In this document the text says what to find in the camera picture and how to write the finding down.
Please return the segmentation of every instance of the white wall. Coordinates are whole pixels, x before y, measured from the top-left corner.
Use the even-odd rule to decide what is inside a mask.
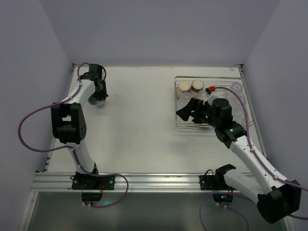
[[[71,64],[38,0],[6,0],[0,7],[0,230],[17,230],[36,169],[45,154],[24,148],[17,126],[26,113],[60,100],[67,90]],[[47,148],[50,111],[26,121],[28,143]]]
[[[244,65],[269,160],[308,187],[308,1],[282,0]],[[308,217],[308,194],[300,210]],[[307,221],[296,222],[299,231]]]
[[[68,57],[104,65],[234,65],[279,0],[40,0]]]

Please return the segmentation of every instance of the purple cable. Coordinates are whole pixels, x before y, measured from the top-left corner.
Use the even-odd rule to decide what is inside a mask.
[[[231,192],[212,192],[212,193],[210,193],[209,195],[207,195],[204,199],[203,199],[203,201],[201,202],[201,204],[200,204],[200,206],[199,206],[199,219],[200,219],[200,222],[201,222],[201,225],[202,225],[202,227],[203,227],[203,229],[205,230],[205,231],[208,231],[208,229],[205,227],[205,224],[203,223],[203,220],[202,220],[202,206],[203,206],[203,204],[204,204],[204,202],[207,200],[207,198],[209,198],[210,196],[212,196],[212,195],[231,195],[231,196],[236,196],[236,197],[240,197],[240,198],[243,198],[243,199],[247,199],[246,197],[244,197],[244,196],[242,196],[242,195],[236,195],[236,194],[233,194],[233,193],[231,193]],[[247,218],[240,212],[240,211],[237,211],[236,209],[234,209],[234,208],[231,208],[231,207],[226,207],[227,209],[230,209],[230,210],[232,210],[232,211],[234,211],[234,212],[236,212],[236,213],[238,213],[244,220],[245,220],[245,222],[246,222],[246,225],[247,225],[247,231],[250,231],[250,226],[249,226],[249,223],[248,223],[248,220],[247,220]]]
[[[244,114],[245,114],[245,121],[246,121],[246,130],[247,130],[247,141],[248,141],[248,145],[250,147],[250,149],[253,148],[252,144],[251,144],[251,141],[250,141],[250,133],[249,133],[249,118],[248,118],[248,112],[247,112],[247,109],[246,109],[246,106],[244,104],[244,102],[242,101],[242,99],[240,98],[240,96],[233,90],[229,89],[229,88],[226,88],[226,87],[216,87],[216,89],[224,89],[224,90],[228,90],[230,91],[233,95],[235,95],[237,97],[237,99],[240,101],[242,107],[243,107],[243,110],[244,110]],[[271,170],[269,170],[269,168],[262,162],[262,160],[260,159],[260,157],[257,155],[257,153],[255,151],[252,151],[253,155],[255,156],[255,158],[258,160],[258,162],[262,165],[262,167],[272,176],[272,177],[275,177],[275,174],[271,172]],[[306,192],[308,192],[308,188],[307,187],[303,187],[301,185],[297,185],[297,184],[294,184],[294,183],[291,183],[287,180],[282,180],[280,178],[276,178],[276,180],[278,180],[279,182],[282,182],[282,183],[285,183],[285,184],[288,184],[288,185],[291,185],[291,186],[294,186],[294,187],[298,187]],[[299,217],[299,216],[295,216],[295,215],[290,215],[291,217],[293,218],[296,218],[296,219],[302,219],[302,220],[308,220],[308,217]]]
[[[81,78],[80,78],[79,71],[80,71],[80,68],[81,68],[83,65],[85,65],[85,64],[89,65],[89,63],[82,63],[81,65],[79,65],[79,67],[78,67],[78,69],[77,69],[77,76],[78,76],[78,81],[79,81],[79,83],[81,83]],[[77,157],[77,155],[76,155],[76,152],[75,152],[75,150],[74,150],[74,147],[69,146],[69,145],[64,145],[64,146],[61,146],[61,147],[51,148],[51,149],[37,149],[37,148],[33,148],[33,147],[31,147],[30,145],[28,145],[28,144],[24,141],[24,139],[23,139],[23,137],[22,137],[22,135],[21,135],[21,127],[22,127],[22,125],[23,125],[23,123],[24,123],[24,121],[25,121],[26,119],[28,119],[28,118],[29,118],[30,116],[32,116],[33,114],[35,114],[35,113],[37,113],[37,112],[40,112],[40,111],[42,111],[42,110],[44,110],[44,109],[47,109],[47,108],[50,108],[50,107],[53,107],[53,106],[58,106],[58,105],[61,105],[61,104],[63,104],[63,103],[66,103],[66,102],[70,101],[71,98],[74,98],[74,97],[80,92],[80,89],[81,89],[81,85],[79,84],[77,91],[76,91],[70,98],[68,98],[68,99],[66,99],[66,100],[64,100],[64,101],[61,101],[61,102],[59,102],[59,103],[53,103],[53,104],[50,104],[50,105],[41,107],[41,108],[39,108],[39,109],[37,109],[37,110],[34,110],[33,112],[30,112],[30,113],[27,114],[26,116],[24,116],[24,117],[21,119],[21,121],[19,122],[17,134],[18,134],[18,138],[19,138],[21,144],[22,144],[24,147],[26,147],[27,149],[30,149],[30,150],[32,150],[32,151],[34,151],[34,152],[46,153],[46,152],[56,151],[56,150],[59,150],[59,149],[62,149],[62,148],[69,148],[69,149],[72,149],[72,150],[73,150],[74,158],[75,158],[75,160],[76,160],[76,163],[80,166],[80,169],[82,169],[85,173],[87,173],[87,174],[90,175],[90,176],[93,176],[93,177],[105,177],[105,176],[119,176],[119,177],[122,177],[122,178],[126,181],[127,187],[126,187],[126,191],[125,191],[124,195],[123,195],[119,200],[117,200],[117,201],[115,201],[115,202],[113,202],[113,203],[111,203],[111,204],[109,204],[109,205],[102,205],[102,206],[100,206],[100,205],[91,205],[91,207],[95,207],[95,208],[106,208],[106,207],[110,207],[110,206],[113,206],[113,205],[119,203],[119,202],[122,201],[122,200],[124,199],[124,197],[127,195],[127,192],[128,192],[128,180],[127,180],[127,178],[126,178],[125,176],[123,176],[123,175],[121,175],[121,174],[118,174],[118,173],[106,174],[106,175],[95,175],[95,174],[92,174],[91,172],[89,172],[89,171],[86,170],[83,166],[80,165],[80,162],[79,162],[79,160],[78,160],[78,157]]]

